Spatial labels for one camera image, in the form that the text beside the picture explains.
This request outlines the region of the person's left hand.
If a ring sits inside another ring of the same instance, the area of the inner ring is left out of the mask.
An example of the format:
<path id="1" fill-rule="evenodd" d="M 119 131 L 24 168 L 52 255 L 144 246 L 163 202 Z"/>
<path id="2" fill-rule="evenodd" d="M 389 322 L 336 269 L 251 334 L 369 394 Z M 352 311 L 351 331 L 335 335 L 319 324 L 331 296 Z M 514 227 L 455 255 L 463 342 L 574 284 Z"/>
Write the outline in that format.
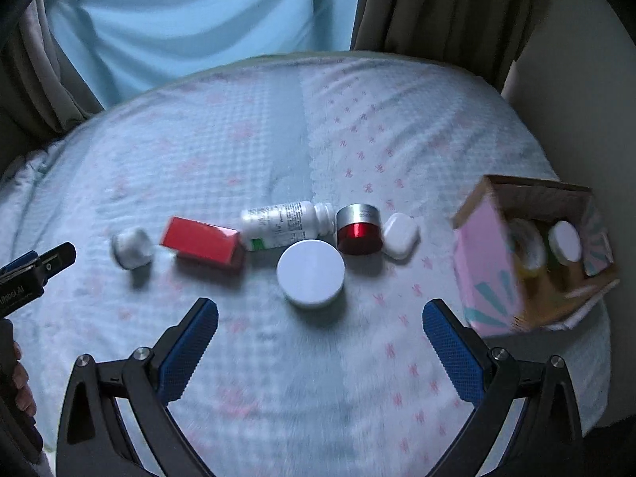
<path id="1" fill-rule="evenodd" d="M 16 389 L 15 404 L 21 412 L 25 412 L 27 416 L 33 418 L 37 413 L 37 404 L 35 404 L 35 399 L 29 386 L 28 372 L 24 365 L 21 364 L 23 354 L 17 341 L 13 342 L 13 350 L 17 360 L 12 376 Z"/>

